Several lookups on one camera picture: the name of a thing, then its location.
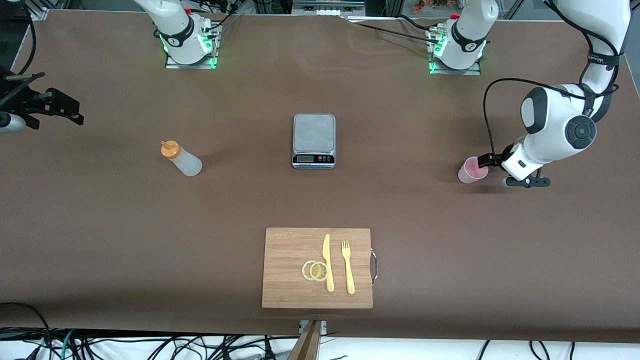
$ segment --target yellow plastic knife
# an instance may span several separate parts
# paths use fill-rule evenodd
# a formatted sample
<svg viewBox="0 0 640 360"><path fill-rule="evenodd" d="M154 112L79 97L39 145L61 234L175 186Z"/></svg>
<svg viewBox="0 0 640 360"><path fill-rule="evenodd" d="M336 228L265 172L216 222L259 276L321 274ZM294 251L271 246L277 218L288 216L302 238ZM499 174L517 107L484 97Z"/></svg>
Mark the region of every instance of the yellow plastic knife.
<svg viewBox="0 0 640 360"><path fill-rule="evenodd" d="M324 237L324 244L322 245L322 257L326 262L326 290L330 293L333 292L333 273L331 272L331 251L329 249L329 234Z"/></svg>

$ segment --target cutting board handle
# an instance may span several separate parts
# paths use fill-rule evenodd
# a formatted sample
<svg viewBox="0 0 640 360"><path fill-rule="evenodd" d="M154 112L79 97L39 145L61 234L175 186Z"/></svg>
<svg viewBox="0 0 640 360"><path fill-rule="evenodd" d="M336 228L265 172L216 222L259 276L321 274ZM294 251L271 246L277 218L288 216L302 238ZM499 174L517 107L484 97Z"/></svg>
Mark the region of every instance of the cutting board handle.
<svg viewBox="0 0 640 360"><path fill-rule="evenodd" d="M373 252L373 248L371 248L371 256L373 257L373 264L376 268L375 275L373 275L373 279L371 279L371 286L373 286L376 283L376 279L378 278L378 257L376 256L376 253Z"/></svg>

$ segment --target yellow plastic fork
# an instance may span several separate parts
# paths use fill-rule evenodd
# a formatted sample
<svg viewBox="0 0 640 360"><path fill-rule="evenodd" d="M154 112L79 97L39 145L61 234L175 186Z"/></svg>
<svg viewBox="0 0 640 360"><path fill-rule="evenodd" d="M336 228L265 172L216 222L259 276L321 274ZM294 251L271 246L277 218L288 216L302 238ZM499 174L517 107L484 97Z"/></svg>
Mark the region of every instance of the yellow plastic fork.
<svg viewBox="0 0 640 360"><path fill-rule="evenodd" d="M351 248L349 248L348 241L342 242L342 257L344 258L347 269L347 292L353 295L356 292L356 286L353 284L353 274L351 273L351 263L349 262L349 259L351 259Z"/></svg>

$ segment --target digital kitchen scale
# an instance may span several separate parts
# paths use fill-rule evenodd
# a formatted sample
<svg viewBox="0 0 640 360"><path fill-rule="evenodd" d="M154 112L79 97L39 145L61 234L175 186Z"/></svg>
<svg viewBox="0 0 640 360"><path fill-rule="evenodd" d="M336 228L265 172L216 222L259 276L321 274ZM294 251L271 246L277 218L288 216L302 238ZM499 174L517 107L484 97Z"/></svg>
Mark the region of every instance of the digital kitchen scale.
<svg viewBox="0 0 640 360"><path fill-rule="evenodd" d="M331 114L297 114L293 118L294 168L335 166L335 117Z"/></svg>

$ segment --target white floor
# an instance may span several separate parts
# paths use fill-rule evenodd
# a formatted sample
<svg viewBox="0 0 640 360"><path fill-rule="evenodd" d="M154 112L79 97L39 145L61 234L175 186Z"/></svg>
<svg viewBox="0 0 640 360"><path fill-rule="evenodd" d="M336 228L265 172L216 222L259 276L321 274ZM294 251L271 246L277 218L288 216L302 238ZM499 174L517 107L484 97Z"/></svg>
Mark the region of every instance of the white floor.
<svg viewBox="0 0 640 360"><path fill-rule="evenodd" d="M185 343L178 341L177 346ZM262 339L260 336L246 336L238 344L252 340ZM221 337L205 338L207 345L219 344ZM376 360L376 359L424 359L424 360L477 360L480 349L484 343L482 340L412 340L412 339L374 339L374 338L331 338L322 340L318 360L334 360L342 356L345 360ZM96 354L105 360L144 360L161 342L145 343L115 343L105 341L92 346ZM275 340L271 342L274 352L291 350L295 340ZM550 360L568 360L570 344L566 342L545 341ZM0 360L24 359L36 345L21 341L0 341ZM192 346L192 349L200 351L204 357L202 347ZM544 353L536 345L535 349L544 359ZM157 360L169 360L174 350L173 345L168 345ZM263 354L257 348L238 350L231 353L231 358L247 359L251 355ZM41 351L38 360L48 359L48 352ZM613 343L577 343L574 360L637 360L640 359L640 344L613 344ZM536 358L529 350L527 341L499 341L493 340L484 353L483 360L492 359L531 359ZM200 356L194 352L183 351L176 360L200 360Z"/></svg>

